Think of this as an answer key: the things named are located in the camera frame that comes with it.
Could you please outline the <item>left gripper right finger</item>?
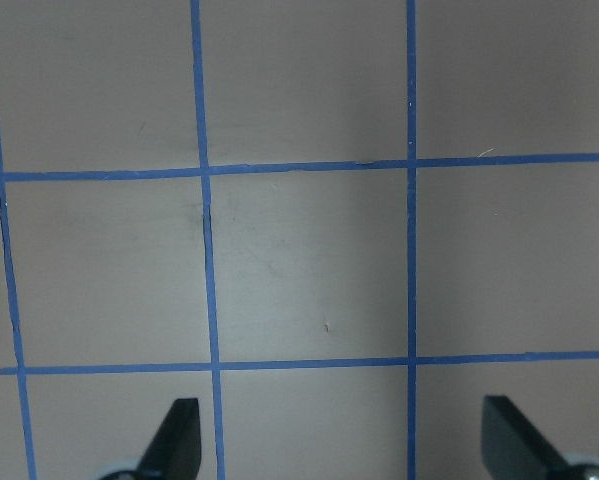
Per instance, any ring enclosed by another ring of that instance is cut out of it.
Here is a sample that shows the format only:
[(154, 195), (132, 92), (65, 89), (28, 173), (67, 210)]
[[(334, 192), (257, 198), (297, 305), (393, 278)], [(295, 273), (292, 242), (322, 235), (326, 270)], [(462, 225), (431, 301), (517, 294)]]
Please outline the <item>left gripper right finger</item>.
[(481, 458), (492, 479), (554, 479), (569, 463), (507, 397), (487, 395), (481, 411)]

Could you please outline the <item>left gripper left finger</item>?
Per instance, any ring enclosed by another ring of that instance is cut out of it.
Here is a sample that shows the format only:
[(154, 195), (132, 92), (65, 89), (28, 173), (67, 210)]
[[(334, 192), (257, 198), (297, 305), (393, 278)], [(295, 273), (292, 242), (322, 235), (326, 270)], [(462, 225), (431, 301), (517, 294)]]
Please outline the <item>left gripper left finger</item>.
[(176, 399), (133, 473), (135, 479), (196, 479), (202, 461), (199, 401)]

